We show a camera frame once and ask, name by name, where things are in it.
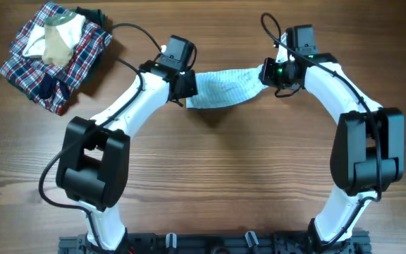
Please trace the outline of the light blue striped shorts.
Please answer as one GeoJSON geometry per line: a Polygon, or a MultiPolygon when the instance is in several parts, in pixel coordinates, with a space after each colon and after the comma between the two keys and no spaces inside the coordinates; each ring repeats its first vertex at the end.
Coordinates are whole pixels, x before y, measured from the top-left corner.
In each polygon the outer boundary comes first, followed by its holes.
{"type": "Polygon", "coordinates": [[[197,73],[197,95],[186,99],[188,109],[231,107],[256,97],[267,86],[259,80],[262,65],[197,73]]]}

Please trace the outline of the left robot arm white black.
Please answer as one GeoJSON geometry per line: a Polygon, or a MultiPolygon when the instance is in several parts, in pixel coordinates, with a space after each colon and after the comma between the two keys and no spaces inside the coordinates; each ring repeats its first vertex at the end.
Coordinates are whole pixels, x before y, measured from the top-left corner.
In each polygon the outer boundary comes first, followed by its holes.
{"type": "Polygon", "coordinates": [[[154,60],[137,69],[133,84],[90,120],[75,117],[66,128],[56,184],[85,215],[87,232],[59,240],[59,253],[127,253],[128,230],[118,201],[128,181],[130,142],[167,102],[197,94],[189,40],[172,35],[154,60]]]}

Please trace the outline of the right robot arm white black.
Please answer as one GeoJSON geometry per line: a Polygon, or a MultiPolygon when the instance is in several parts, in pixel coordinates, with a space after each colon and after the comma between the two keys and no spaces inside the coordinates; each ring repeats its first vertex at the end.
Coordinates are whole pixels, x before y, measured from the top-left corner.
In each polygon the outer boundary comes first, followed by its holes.
{"type": "Polygon", "coordinates": [[[297,85],[308,91],[337,125],[330,158],[334,187],[308,228],[315,248],[329,248],[351,238],[365,207],[380,202],[402,178],[405,118],[399,109],[368,98],[334,56],[319,52],[311,25],[288,28],[274,45],[285,56],[265,59],[260,81],[277,90],[297,85]]]}

